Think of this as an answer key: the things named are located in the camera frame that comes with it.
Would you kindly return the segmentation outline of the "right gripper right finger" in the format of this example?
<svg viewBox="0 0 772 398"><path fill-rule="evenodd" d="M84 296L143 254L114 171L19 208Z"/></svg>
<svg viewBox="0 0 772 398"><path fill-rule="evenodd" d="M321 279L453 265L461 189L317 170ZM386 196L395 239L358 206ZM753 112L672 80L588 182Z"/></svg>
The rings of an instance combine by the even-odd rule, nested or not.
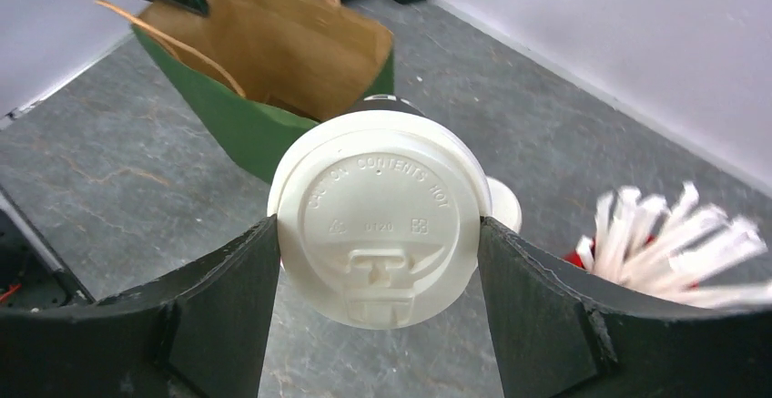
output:
<svg viewBox="0 0 772 398"><path fill-rule="evenodd" d="M498 220L479 269L507 397L768 397L771 312L712 311L597 278Z"/></svg>

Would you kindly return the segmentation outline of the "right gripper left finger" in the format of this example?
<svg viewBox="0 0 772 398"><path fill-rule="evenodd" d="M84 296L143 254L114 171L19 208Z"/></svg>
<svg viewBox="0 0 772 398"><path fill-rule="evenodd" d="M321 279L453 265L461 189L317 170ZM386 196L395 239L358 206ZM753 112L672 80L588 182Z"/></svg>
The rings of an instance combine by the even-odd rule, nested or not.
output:
<svg viewBox="0 0 772 398"><path fill-rule="evenodd" d="M1 311L4 397L255 397L279 279L277 220L88 305Z"/></svg>

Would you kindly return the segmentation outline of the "green paper bag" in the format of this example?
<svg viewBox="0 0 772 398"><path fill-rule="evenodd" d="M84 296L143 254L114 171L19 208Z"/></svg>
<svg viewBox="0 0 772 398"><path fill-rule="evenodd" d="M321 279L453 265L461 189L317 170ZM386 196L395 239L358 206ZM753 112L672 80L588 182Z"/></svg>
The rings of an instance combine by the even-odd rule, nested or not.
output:
<svg viewBox="0 0 772 398"><path fill-rule="evenodd" d="M302 134L394 88L393 36L339 0L208 0L208 15L155 2L137 40L227 155L271 181Z"/></svg>

